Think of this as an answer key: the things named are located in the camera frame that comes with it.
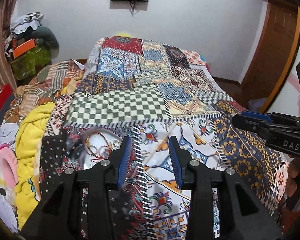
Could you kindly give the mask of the right hand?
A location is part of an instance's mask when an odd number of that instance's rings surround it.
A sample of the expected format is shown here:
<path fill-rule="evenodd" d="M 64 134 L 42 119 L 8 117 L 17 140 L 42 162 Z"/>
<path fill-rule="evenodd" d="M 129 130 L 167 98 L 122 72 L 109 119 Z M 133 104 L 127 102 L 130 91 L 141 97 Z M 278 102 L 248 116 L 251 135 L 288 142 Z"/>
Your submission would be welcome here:
<path fill-rule="evenodd" d="M 300 186 L 300 183 L 296 182 L 297 177 L 297 181 L 300 181 L 300 158 L 296 157 L 292 159 L 287 171 L 288 179 L 286 182 L 285 193 L 288 197 L 291 197 L 297 190 L 298 186 Z"/>

